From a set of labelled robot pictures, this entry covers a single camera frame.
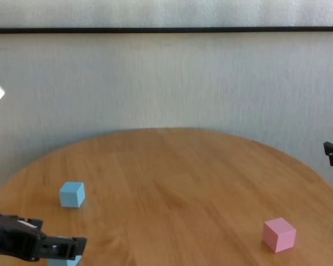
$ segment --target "white wall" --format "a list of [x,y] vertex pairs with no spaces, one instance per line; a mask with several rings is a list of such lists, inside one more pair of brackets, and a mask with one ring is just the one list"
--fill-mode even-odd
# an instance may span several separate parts
[[0,186],[73,141],[204,127],[310,165],[333,185],[333,33],[0,35]]

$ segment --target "wooden table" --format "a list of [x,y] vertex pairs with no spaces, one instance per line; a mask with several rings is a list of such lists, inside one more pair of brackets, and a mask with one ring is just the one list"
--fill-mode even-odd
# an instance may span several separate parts
[[[60,207],[65,181],[85,183],[80,209]],[[206,130],[128,131],[60,149],[6,184],[0,212],[87,237],[85,266],[333,266],[330,186],[278,150]],[[275,254],[261,237],[278,217],[297,237]]]

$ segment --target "wood grain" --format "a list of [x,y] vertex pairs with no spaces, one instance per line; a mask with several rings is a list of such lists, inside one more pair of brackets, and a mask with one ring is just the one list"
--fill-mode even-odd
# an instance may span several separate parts
[[[60,207],[65,181],[85,183],[80,209]],[[60,149],[6,184],[0,212],[87,237],[81,265],[333,266],[330,186],[280,151],[206,130],[127,131]],[[261,235],[277,217],[297,239],[275,254]]]

